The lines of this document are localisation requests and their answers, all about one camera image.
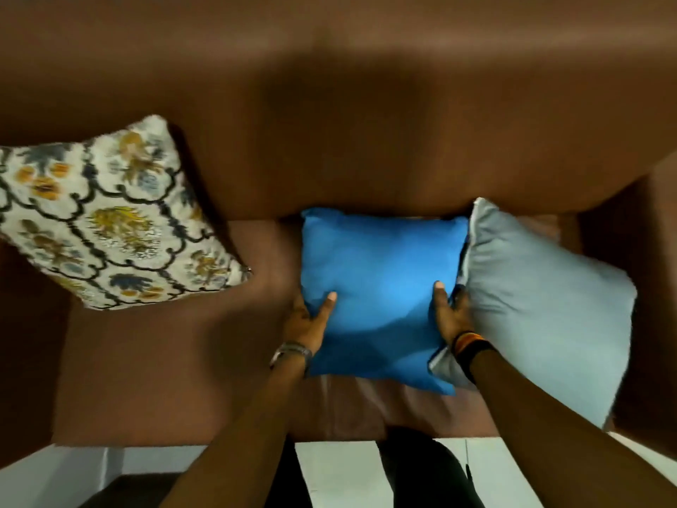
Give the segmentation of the person's right hand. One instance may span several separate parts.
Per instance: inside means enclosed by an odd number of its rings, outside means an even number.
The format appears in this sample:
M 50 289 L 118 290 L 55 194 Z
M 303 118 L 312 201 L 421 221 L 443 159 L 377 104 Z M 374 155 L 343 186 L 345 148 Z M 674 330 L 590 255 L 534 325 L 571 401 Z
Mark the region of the person's right hand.
M 475 332 L 475 327 L 470 310 L 470 298 L 465 287 L 463 285 L 455 286 L 448 297 L 451 305 L 451 314 L 445 318 L 435 319 L 440 335 L 449 347 L 449 344 L 458 333 L 463 331 Z

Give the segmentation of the person's left hand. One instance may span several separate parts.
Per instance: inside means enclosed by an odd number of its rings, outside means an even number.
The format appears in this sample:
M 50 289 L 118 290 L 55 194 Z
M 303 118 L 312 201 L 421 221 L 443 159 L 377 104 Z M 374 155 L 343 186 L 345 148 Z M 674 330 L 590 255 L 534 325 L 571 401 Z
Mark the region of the person's left hand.
M 322 346 L 327 325 L 313 325 L 312 315 L 306 306 L 301 291 L 294 298 L 292 309 L 283 324 L 284 342 L 293 342 L 307 348 L 315 356 Z

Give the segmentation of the blue cushion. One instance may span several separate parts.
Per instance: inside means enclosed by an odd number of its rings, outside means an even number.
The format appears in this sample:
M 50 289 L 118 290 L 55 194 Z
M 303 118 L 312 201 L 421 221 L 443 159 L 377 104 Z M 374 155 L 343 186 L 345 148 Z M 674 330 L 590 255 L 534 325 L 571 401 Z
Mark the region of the blue cushion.
M 433 287 L 456 285 L 469 231 L 452 219 L 385 218 L 330 208 L 303 211 L 300 287 L 317 315 L 331 292 L 337 302 L 310 376 L 390 379 L 455 395 L 428 369 L 445 344 L 435 321 Z

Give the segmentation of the person's left forearm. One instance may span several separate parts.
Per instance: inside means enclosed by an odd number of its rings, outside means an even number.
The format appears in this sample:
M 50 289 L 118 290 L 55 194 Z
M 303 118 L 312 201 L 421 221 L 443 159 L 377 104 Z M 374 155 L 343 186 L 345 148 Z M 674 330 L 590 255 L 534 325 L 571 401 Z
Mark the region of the person's left forearm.
M 299 353 L 285 353 L 249 405 L 177 479 L 159 508 L 263 508 L 305 365 Z

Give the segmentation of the person's right forearm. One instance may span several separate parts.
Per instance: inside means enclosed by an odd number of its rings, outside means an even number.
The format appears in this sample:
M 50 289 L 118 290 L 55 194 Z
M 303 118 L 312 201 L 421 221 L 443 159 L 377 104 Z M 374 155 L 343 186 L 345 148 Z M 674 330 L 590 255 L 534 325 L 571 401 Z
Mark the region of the person's right forearm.
M 496 350 L 478 351 L 469 370 L 544 508 L 677 508 L 677 486 L 522 376 Z

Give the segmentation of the orange and black wristbands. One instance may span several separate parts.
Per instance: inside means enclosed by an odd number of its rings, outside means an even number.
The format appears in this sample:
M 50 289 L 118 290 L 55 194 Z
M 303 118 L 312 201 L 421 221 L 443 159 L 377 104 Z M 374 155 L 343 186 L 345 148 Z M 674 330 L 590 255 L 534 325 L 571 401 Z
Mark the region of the orange and black wristbands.
M 472 331 L 458 333 L 449 344 L 449 349 L 465 377 L 476 385 L 471 371 L 472 361 L 483 351 L 495 351 L 495 347 L 480 334 Z

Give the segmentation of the light grey cushion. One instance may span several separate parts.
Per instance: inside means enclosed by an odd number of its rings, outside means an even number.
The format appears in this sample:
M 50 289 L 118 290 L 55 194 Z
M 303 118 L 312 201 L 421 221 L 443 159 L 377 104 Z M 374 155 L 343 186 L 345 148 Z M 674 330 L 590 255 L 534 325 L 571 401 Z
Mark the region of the light grey cushion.
M 603 428 L 630 359 L 637 289 L 485 198 L 470 209 L 456 280 L 476 330 L 524 377 Z

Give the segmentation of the person's black trousers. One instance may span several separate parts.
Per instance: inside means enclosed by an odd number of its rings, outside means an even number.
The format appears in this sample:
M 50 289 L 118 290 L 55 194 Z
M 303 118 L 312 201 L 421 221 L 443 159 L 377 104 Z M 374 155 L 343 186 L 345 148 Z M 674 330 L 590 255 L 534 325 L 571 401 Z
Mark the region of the person's black trousers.
M 485 508 L 470 469 L 429 435 L 411 428 L 389 427 L 377 447 L 394 493 L 394 508 Z M 312 508 L 289 436 L 264 508 Z

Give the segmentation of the brown sofa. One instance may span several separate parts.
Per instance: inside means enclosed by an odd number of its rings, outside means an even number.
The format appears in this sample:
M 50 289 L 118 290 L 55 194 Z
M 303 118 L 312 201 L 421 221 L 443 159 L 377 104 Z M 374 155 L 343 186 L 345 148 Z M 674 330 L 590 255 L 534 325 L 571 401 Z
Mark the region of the brown sofa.
M 478 197 L 628 273 L 611 428 L 677 459 L 677 0 L 0 0 L 0 146 L 151 115 L 250 278 L 90 309 L 0 237 L 0 469 L 207 444 L 277 347 L 301 211 Z

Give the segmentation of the floral patterned cushion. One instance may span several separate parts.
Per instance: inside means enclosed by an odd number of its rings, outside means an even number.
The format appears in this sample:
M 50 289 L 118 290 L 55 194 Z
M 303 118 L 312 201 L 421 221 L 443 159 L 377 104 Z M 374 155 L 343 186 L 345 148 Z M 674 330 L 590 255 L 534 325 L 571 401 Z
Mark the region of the floral patterned cushion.
M 0 146 L 0 237 L 90 309 L 220 292 L 251 274 L 206 219 L 158 115 L 83 142 Z

